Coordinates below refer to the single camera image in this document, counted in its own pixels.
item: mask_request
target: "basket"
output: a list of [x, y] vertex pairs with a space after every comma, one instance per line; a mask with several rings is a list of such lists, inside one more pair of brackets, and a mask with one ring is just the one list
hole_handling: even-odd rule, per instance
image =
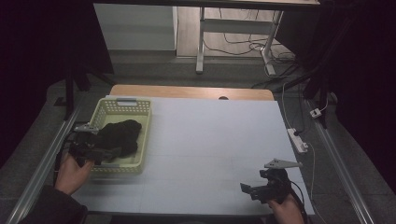
[[134, 119], [142, 125], [137, 138], [137, 151], [126, 158], [103, 161], [92, 168], [93, 175], [138, 175], [143, 171], [151, 118], [151, 101], [133, 98], [103, 98], [92, 115], [90, 126], [101, 130], [108, 123]]

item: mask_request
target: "white desk leg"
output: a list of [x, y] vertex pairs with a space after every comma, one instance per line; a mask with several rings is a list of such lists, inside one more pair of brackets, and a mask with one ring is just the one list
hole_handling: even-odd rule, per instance
[[205, 29], [205, 8], [200, 8], [201, 19], [199, 22], [199, 42], [198, 42], [198, 55], [197, 66], [195, 72], [202, 74], [204, 72], [204, 29]]
[[262, 58], [264, 59], [265, 68], [267, 69], [268, 76], [274, 76], [276, 74], [274, 67], [270, 64], [271, 58], [269, 56], [269, 53], [276, 34], [277, 26], [279, 25], [281, 15], [282, 11], [275, 11], [275, 17], [271, 26], [270, 34], [268, 35], [267, 43], [265, 44], [264, 49], [262, 49]]

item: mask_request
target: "white power strip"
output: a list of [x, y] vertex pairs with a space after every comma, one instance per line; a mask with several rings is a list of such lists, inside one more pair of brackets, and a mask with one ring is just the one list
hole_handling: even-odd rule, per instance
[[291, 139], [291, 142], [293, 142], [293, 144], [296, 147], [298, 153], [307, 152], [308, 151], [307, 150], [308, 149], [308, 144], [303, 142], [303, 140], [301, 140], [300, 136], [294, 135], [295, 132], [296, 132], [295, 129], [288, 129], [288, 134], [289, 134], [289, 137]]

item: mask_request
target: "desk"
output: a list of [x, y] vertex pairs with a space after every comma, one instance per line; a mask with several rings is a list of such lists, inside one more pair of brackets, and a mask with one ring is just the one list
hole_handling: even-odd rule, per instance
[[[271, 92], [117, 85], [110, 95], [151, 100], [147, 157], [141, 175], [92, 176], [73, 195], [89, 211], [154, 216], [272, 213], [239, 186], [265, 185], [259, 170], [273, 158], [295, 161]], [[307, 198], [299, 168], [288, 173]], [[310, 202], [305, 207], [313, 214]]]

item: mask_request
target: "plug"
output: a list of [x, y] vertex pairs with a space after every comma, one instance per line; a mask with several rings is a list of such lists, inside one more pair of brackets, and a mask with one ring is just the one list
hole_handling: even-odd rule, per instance
[[321, 116], [320, 110], [318, 108], [311, 110], [311, 112], [309, 112], [312, 116], [312, 118], [317, 118]]

